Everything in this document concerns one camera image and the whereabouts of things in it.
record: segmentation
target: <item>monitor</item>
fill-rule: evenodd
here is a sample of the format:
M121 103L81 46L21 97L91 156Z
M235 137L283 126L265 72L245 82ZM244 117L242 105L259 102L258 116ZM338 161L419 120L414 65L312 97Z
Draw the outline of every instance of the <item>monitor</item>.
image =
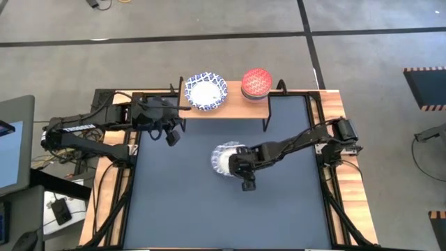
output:
M14 127L0 137L0 196L29 186L34 102L34 96L0 102L2 128Z

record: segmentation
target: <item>wooden shelf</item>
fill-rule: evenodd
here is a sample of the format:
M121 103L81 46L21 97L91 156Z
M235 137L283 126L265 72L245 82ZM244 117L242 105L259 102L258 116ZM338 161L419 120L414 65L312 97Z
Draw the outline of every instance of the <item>wooden shelf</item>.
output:
M190 111L180 111L180 117L184 119L267 119L270 116L267 98L250 102L242 94L241 81L227 81L227 84L228 96L217 109L201 111L192 108ZM184 92L185 83L183 82L179 96L180 105L190 106Z

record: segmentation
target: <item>wooden edge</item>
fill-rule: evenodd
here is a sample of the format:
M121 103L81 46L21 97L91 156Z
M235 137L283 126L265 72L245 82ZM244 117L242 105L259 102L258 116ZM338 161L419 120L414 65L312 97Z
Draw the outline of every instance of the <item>wooden edge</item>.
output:
M340 116L346 117L344 106L342 104L341 95L338 91L322 91L320 92L321 101L323 106L323 112L325 120L339 118ZM313 108L313 115L315 123L319 122L317 117L317 109ZM356 157L342 157L343 160L347 160L357 165ZM370 209L367 202L367 196L365 194L364 185L360 176L360 173L349 164L342 164L336 169L337 178L339 182L339 188L341 190L342 201L344 210L349 216L353 224L361 231L365 238L372 243L377 243L376 232L374 224L371 219ZM325 170L326 178L329 178L328 170ZM328 182L328 187L333 191L333 182ZM344 244L342 239L341 223L338 215L332 210L332 217L334 221L334 228L337 237L338 244Z
M121 92L130 94L130 95L132 93L132 91L121 91ZM121 102L129 102L129 101L130 101L130 99L123 95L115 95L114 99L113 99L114 104L121 103ZM124 140L124 135L125 135L124 131L106 132L105 136L104 136L104 143L111 144L111 145L122 144L123 140ZM102 224L104 223L104 221L107 219L108 215L110 214L110 210L112 209L112 199L113 199L114 188L116 186L116 182L118 179L118 177L117 177L118 169L112 167L104 175L105 170L108 168L108 166L110 164L111 164L111 162L107 157L101 157L99 159L98 166L96 168L94 182L93 182L96 202L98 202L98 200L99 200L99 204L97 206L98 212L96 214L96 221L97 221L96 228L97 229L99 229L102 226ZM125 189L125 186L127 185L128 172L129 172L129 170L124 171L123 180L121 182L121 187L120 187L121 192L120 192L119 198L121 198L121 195ZM99 188L100 180L103 176L104 176L104 180L102 181L101 192L100 192L100 196L98 197L98 188ZM93 191L92 191L92 195L90 196L89 206L88 206L85 221L84 221L84 226L82 228L82 233L81 233L81 237L79 240L80 245L83 245L83 244L89 242L91 240L91 238L93 237L94 215L95 215L95 213L94 213L94 209L93 209ZM111 235L111 244L112 245L115 243L118 243L119 231L121 230L122 215L123 215L123 212L121 210L114 221L113 232ZM104 244L104 239L100 242L99 246L102 246L103 244Z

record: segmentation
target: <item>wooden board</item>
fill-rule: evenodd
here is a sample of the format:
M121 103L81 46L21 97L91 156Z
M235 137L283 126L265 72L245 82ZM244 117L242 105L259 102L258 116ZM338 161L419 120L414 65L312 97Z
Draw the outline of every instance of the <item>wooden board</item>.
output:
M127 94L132 94L133 92L144 92L144 93L170 93L169 90L156 91L156 90L135 90L135 91L122 91ZM340 116L345 117L344 106L342 105L341 95L339 91L318 91L321 94L321 101L323 106L323 111L325 115L325 119L335 119ZM129 99L122 95L114 96L114 103L128 102ZM315 121L318 121L317 111L314 110L314 118ZM107 144L120 144L124 140L123 132L107 132L105 134L104 142ZM357 160L354 157L344 158L345 160L351 161L354 164L357 164ZM98 186L100 179L109 166L110 161L108 158L101 158L98 163L98 168L96 169L96 176L94 180L95 186L95 194L98 194ZM358 171L350 166L350 165L341 165L337 168L337 176L339 180L339 187L341 190L341 195L344 203L344 210L355 224L355 226L362 232L362 234L372 243L377 243L376 233L374 229L374 224L371 219L369 205L367 203L367 197L364 191L364 186L362 184L362 180ZM128 180L128 174L124 174L121 186L121 194L125 187L125 184ZM113 191L116 184L117 179L117 169L111 168L107 173L104 181L102 182L102 189L100 193L100 202L97 213L97 221L99 229L104 220L107 218L110 212ZM339 218L336 216L336 213L332 210L333 220L335 231L337 235L338 244L343 244L342 233L341 233L341 225ZM92 237L93 230L93 195L90 196L89 208L86 214L84 228L82 230L82 235L79 240L79 244L85 244ZM111 238L111 244L118 243L118 236L121 231L121 220L122 213L120 213L115 219L114 230Z
M241 81L228 81L228 96L218 109L200 111L192 108L190 111L180 111L184 119L267 119L270 116L268 99L256 102L248 101L242 94ZM181 84L180 105L190 106L184 96L185 83Z

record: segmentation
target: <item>plastic container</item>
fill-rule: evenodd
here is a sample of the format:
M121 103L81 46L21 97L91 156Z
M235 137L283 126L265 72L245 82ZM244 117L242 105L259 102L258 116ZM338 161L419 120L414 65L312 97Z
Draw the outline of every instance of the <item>plastic container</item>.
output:
M210 157L214 171L225 176L232 176L229 172L229 157L237 153L237 147L239 146L245 145L240 142L227 142L217 146Z
M256 102L268 97L271 86L271 74L262 68L255 68L243 75L241 91L246 99Z

